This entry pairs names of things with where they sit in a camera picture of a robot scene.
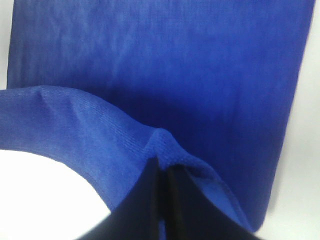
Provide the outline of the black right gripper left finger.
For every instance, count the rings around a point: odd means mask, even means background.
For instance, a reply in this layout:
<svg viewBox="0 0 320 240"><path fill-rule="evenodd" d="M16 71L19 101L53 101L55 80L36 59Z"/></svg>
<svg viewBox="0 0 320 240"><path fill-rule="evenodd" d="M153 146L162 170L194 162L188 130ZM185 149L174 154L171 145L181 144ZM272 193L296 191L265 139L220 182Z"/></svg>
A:
<svg viewBox="0 0 320 240"><path fill-rule="evenodd" d="M125 199L80 240L159 240L159 161L147 163Z"/></svg>

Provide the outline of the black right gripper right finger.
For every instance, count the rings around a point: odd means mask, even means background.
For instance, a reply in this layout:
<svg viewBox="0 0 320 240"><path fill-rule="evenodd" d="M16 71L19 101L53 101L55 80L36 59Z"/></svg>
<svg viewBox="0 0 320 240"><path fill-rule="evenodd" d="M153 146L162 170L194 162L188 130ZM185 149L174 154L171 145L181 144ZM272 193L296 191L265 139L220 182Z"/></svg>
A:
<svg viewBox="0 0 320 240"><path fill-rule="evenodd" d="M249 240L250 232L203 195L182 166L166 171L168 240Z"/></svg>

